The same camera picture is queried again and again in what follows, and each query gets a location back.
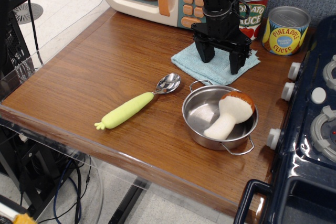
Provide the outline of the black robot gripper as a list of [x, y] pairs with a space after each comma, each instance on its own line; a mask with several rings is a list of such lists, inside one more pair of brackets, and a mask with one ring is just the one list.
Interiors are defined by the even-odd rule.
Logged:
[[238, 74], [250, 56], [251, 39], [239, 29], [239, 6], [210, 11], [203, 8], [206, 18], [204, 23], [193, 23], [191, 29], [199, 56], [204, 63], [209, 63], [215, 56], [215, 49], [229, 53], [230, 72]]

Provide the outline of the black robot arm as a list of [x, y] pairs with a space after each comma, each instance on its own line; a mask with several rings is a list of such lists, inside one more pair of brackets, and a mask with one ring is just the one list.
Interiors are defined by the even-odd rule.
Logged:
[[247, 19], [239, 12], [240, 3], [244, 0], [203, 0], [205, 23], [193, 23], [193, 39], [199, 56], [204, 63], [210, 62], [215, 56], [215, 49], [229, 53], [230, 71], [237, 74], [250, 55], [251, 39], [243, 34], [240, 21]]

